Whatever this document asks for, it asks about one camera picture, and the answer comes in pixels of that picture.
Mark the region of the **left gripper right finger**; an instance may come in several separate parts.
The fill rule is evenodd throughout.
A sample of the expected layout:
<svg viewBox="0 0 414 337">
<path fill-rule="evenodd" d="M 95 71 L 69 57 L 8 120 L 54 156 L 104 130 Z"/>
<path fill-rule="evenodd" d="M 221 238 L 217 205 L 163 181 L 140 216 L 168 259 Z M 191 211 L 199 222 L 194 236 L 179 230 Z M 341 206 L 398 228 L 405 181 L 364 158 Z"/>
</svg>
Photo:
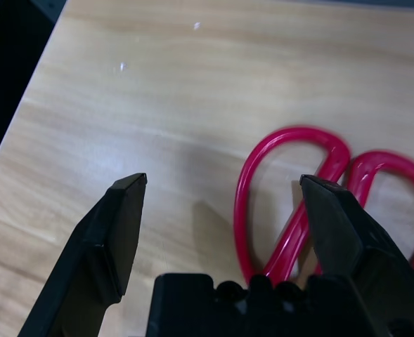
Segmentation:
<svg viewBox="0 0 414 337">
<path fill-rule="evenodd" d="M 299 184 L 322 271 L 352 283 L 378 336 L 414 336 L 414 269 L 387 231 L 337 183 Z"/>
</svg>

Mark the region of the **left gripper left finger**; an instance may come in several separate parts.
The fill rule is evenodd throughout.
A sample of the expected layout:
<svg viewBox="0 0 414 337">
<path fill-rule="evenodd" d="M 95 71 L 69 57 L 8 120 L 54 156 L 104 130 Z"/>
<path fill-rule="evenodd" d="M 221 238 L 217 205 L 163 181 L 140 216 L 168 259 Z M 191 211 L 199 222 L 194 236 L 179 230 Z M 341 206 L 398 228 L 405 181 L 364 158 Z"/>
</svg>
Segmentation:
<svg viewBox="0 0 414 337">
<path fill-rule="evenodd" d="M 138 248 L 147 176 L 115 181 L 74 228 L 19 334 L 97 336 L 125 295 Z"/>
</svg>

